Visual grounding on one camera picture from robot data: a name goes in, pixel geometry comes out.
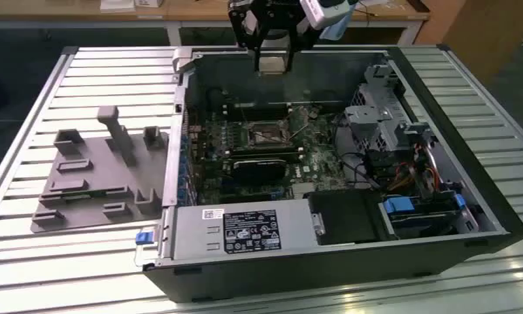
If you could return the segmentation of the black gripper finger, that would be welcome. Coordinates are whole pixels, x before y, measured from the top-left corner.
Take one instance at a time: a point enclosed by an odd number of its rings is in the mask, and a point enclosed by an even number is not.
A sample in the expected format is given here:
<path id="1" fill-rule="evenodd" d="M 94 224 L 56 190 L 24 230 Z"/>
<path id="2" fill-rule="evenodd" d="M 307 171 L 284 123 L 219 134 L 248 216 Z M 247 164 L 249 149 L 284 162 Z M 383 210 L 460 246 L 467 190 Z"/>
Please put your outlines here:
<path id="1" fill-rule="evenodd" d="M 320 38 L 320 30 L 311 25 L 308 18 L 289 30 L 289 44 L 287 47 L 287 72 L 292 71 L 297 52 L 311 50 Z"/>
<path id="2" fill-rule="evenodd" d="M 263 42 L 269 34 L 267 1 L 228 1 L 228 15 L 237 44 L 245 48 L 260 71 Z"/>

